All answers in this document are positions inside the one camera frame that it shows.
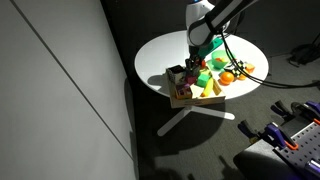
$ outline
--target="blue clamp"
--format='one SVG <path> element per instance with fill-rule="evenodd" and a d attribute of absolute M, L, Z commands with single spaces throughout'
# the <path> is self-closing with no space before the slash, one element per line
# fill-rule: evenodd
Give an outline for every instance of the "blue clamp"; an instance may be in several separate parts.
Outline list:
<path fill-rule="evenodd" d="M 300 104 L 300 103 L 292 103 L 291 108 L 293 111 L 298 114 L 299 116 L 304 117 L 306 120 L 313 122 L 314 119 L 320 120 L 320 113 L 318 112 L 318 107 L 316 103 L 312 103 L 308 101 L 310 105 Z"/>
<path fill-rule="evenodd" d="M 316 103 L 313 101 L 308 101 L 306 103 L 308 106 L 312 107 L 315 111 L 317 111 L 317 113 L 320 114 L 320 103 Z"/>
<path fill-rule="evenodd" d="M 274 125 L 273 123 L 270 123 L 264 128 L 264 130 L 265 132 L 263 140 L 267 141 L 269 144 L 273 146 L 279 146 L 280 148 L 287 147 L 285 139 L 282 136 L 281 129 L 279 129 L 278 126 Z"/>

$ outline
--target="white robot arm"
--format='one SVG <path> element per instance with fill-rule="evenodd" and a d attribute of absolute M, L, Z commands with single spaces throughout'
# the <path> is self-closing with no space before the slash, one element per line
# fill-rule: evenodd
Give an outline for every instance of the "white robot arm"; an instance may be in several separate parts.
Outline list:
<path fill-rule="evenodd" d="M 213 36 L 225 30 L 230 20 L 258 0 L 221 0 L 216 6 L 207 0 L 193 0 L 186 10 L 190 54 L 206 47 Z"/>

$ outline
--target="wooden box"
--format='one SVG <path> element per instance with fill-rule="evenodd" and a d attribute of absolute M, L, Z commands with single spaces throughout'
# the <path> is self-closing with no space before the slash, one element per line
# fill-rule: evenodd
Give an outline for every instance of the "wooden box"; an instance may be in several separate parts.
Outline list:
<path fill-rule="evenodd" d="M 192 90 L 192 98 L 178 100 L 176 98 L 175 84 L 169 80 L 169 76 L 167 73 L 165 74 L 165 77 L 168 83 L 168 88 L 170 93 L 171 108 L 180 108 L 180 107 L 186 107 L 186 106 L 201 106 L 201 105 L 207 105 L 207 104 L 222 103 L 225 101 L 226 95 L 221 90 L 219 83 L 215 79 L 213 79 L 214 80 L 213 91 L 208 97 L 200 96 L 204 88 L 199 87 L 195 84 L 192 84 L 190 86 Z"/>

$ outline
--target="wire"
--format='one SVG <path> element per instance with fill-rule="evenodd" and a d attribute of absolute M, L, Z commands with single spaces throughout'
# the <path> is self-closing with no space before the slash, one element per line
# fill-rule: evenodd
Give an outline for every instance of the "wire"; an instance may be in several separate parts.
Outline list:
<path fill-rule="evenodd" d="M 225 40 L 224 34 L 222 31 L 220 31 L 220 35 L 221 38 L 223 40 L 224 46 L 225 46 L 225 51 L 226 54 L 228 56 L 228 58 L 231 61 L 231 64 L 236 67 L 236 69 L 238 71 L 240 71 L 241 74 L 243 74 L 244 76 L 246 76 L 247 78 L 251 79 L 252 81 L 259 83 L 261 85 L 264 86 L 268 86 L 268 87 L 272 87 L 272 88 L 279 88 L 279 89 L 293 89 L 293 88 L 307 88 L 307 87 L 316 87 L 316 86 L 320 86 L 320 81 L 315 81 L 313 83 L 310 84 L 305 84 L 305 85 L 293 85 L 293 84 L 283 84 L 283 83 L 276 83 L 276 82 L 271 82 L 271 81 L 265 81 L 259 78 L 256 78 L 254 76 L 251 76 L 250 74 L 248 74 L 246 71 L 244 71 L 241 67 L 239 67 L 236 59 L 234 58 L 234 56 L 231 53 L 230 48 L 228 47 L 228 44 Z"/>

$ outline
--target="black floor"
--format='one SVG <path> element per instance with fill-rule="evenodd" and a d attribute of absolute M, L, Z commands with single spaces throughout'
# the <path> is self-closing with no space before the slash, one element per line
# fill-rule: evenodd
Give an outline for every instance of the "black floor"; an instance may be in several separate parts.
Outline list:
<path fill-rule="evenodd" d="M 306 84 L 320 79 L 319 60 L 296 68 L 286 58 L 269 59 L 268 80 Z M 159 137 L 157 130 L 181 109 L 171 109 L 169 98 L 153 92 L 140 81 L 133 90 L 141 180 L 243 180 L 245 177 L 234 165 L 233 157 L 250 143 L 237 124 L 246 119 L 259 130 L 271 121 L 281 123 L 282 119 L 270 110 L 273 103 L 282 100 L 290 107 L 291 102 L 319 102 L 320 97 L 317 88 L 284 90 L 259 86 L 242 97 L 205 106 L 233 113 L 234 121 L 190 113 Z"/>

